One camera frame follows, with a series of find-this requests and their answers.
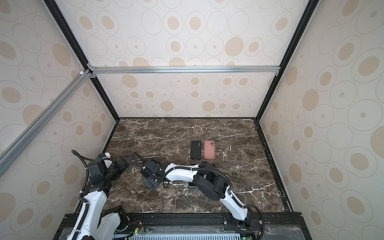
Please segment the black phone case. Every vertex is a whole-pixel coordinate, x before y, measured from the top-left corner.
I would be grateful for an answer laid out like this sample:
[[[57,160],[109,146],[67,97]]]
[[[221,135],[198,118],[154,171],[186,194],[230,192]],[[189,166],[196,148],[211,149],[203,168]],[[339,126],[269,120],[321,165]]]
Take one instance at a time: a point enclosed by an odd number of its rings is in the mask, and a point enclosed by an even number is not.
[[[201,160],[202,158],[201,141],[191,141],[190,158],[192,160]]]

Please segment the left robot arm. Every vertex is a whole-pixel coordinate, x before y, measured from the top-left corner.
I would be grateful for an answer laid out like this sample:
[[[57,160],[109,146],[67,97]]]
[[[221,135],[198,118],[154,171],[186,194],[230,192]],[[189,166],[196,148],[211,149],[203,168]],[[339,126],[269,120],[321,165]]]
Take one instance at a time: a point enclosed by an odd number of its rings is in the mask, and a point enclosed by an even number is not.
[[[109,153],[98,155],[94,160],[72,153],[78,157],[86,169],[86,180],[79,195],[82,205],[78,219],[68,240],[111,240],[116,231],[128,228],[129,218],[123,207],[103,210],[112,183],[130,166],[125,159],[111,160]]]

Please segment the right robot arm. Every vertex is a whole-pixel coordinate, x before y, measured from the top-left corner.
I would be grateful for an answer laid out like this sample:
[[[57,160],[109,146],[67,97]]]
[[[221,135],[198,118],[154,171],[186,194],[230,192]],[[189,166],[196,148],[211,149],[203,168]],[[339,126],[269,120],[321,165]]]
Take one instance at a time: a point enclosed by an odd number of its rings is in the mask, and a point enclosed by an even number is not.
[[[153,190],[165,182],[184,181],[197,187],[207,198],[221,202],[244,227],[249,227],[252,212],[233,192],[229,177],[212,164],[202,161],[199,165],[181,166],[173,163],[161,164],[149,159],[142,166],[141,174],[146,186]]]

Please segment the horizontal aluminium rail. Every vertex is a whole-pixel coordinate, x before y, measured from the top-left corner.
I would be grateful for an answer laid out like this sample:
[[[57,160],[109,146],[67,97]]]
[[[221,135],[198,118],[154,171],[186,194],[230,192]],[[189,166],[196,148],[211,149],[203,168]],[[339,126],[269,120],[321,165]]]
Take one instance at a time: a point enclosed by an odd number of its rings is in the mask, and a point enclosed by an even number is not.
[[[279,66],[92,67],[95,74],[278,73]]]

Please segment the diagonal aluminium rail left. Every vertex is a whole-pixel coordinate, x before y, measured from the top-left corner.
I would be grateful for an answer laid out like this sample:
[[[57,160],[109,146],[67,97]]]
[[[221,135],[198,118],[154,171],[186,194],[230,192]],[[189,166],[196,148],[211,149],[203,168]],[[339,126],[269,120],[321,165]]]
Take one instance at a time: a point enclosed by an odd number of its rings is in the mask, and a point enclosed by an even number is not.
[[[26,147],[34,140],[56,113],[59,112],[61,107],[68,101],[80,85],[82,85],[85,80],[89,79],[90,76],[90,70],[83,70],[9,145],[9,147],[1,154],[1,175],[10,168]]]

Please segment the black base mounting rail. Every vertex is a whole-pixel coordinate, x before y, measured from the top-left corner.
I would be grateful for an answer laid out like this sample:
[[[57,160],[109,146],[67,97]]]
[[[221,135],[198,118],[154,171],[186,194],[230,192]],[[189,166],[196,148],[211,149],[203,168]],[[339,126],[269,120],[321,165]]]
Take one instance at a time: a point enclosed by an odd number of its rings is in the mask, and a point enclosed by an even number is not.
[[[230,213],[126,213],[121,206],[102,211],[116,213],[122,222],[118,240],[310,240],[302,214],[251,213],[246,222]]]

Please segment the black frame post left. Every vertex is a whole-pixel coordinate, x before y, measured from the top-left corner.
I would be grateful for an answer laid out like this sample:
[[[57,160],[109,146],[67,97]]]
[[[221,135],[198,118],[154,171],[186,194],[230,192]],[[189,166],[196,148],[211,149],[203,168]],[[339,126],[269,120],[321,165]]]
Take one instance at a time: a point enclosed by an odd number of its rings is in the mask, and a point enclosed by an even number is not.
[[[56,3],[56,1],[52,1],[52,0],[44,0],[43,2],[47,6],[48,11],[50,12],[56,24],[58,25],[59,29],[63,33],[65,39],[69,43],[72,51],[75,53],[82,67],[85,70],[89,70],[91,72],[92,74],[91,82],[93,83],[94,87],[96,88],[97,92],[99,93],[101,99],[103,100],[104,104],[106,105],[107,109],[109,110],[115,122],[118,122],[120,120],[120,117],[118,116],[117,111],[113,107],[112,102],[107,96],[107,93],[104,90],[102,84],[100,83],[98,77],[93,73],[93,71],[89,67],[89,61],[83,49],[81,48],[79,42],[77,41],[73,31],[71,30],[67,20],[65,19],[63,13],[59,9],[58,4]]]

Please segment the black frame post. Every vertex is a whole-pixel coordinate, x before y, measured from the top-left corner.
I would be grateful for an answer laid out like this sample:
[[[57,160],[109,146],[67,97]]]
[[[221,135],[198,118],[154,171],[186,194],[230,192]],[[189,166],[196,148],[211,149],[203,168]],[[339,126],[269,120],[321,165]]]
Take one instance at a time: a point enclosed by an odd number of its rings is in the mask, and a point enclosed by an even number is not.
[[[89,70],[91,72],[92,74],[91,82],[93,83],[94,87],[96,88],[97,92],[99,93],[101,99],[103,100],[104,104],[106,105],[107,109],[109,110],[115,122],[118,122],[120,120],[120,117],[118,116],[117,111],[113,107],[112,102],[107,96],[107,93],[104,90],[102,84],[100,83],[98,77],[93,73],[93,71],[89,67],[89,61],[83,49],[81,48],[79,42],[77,41],[73,31],[71,30],[67,20],[65,19],[63,13],[59,9],[58,4],[56,3],[56,1],[52,1],[52,0],[44,0],[43,2],[47,6],[48,11],[50,12],[56,24],[58,25],[59,29],[63,33],[65,39],[69,43],[72,51],[75,53],[82,67],[85,70]]]
[[[315,12],[317,6],[319,4],[319,0],[310,0],[308,1],[308,4],[303,12],[303,15],[302,17],[300,18],[300,21],[298,23],[298,26],[293,34],[293,37],[290,41],[290,43],[288,44],[288,48],[283,56],[283,59],[281,61],[281,64],[280,64],[280,70],[279,72],[277,73],[277,75],[273,78],[273,81],[267,91],[267,94],[262,102],[262,105],[261,105],[261,108],[256,116],[256,122],[260,122],[264,112],[266,111],[266,108],[283,76],[283,74],[285,73],[287,67],[288,67],[288,64],[290,63],[291,59],[292,59],[292,56],[311,20],[311,17],[313,16],[313,13]]]

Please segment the black frame post right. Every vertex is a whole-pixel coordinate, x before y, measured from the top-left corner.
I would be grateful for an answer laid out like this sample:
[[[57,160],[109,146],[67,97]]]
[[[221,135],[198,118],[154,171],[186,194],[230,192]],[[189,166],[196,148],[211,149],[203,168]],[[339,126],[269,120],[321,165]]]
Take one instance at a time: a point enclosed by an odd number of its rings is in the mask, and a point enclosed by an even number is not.
[[[267,94],[262,102],[262,105],[261,105],[261,108],[256,116],[256,122],[260,122],[264,112],[266,111],[266,108],[283,76],[283,74],[285,73],[287,67],[288,67],[288,64],[290,63],[291,59],[292,59],[292,56],[311,20],[311,17],[313,16],[313,13],[315,12],[317,6],[319,4],[319,0],[310,0],[308,1],[308,4],[303,12],[303,15],[302,17],[300,18],[300,21],[298,23],[298,26],[293,34],[293,37],[290,41],[290,43],[288,44],[288,48],[283,56],[283,59],[281,61],[281,64],[280,64],[280,70],[279,72],[277,73],[277,75],[273,78],[273,81],[267,91]]]

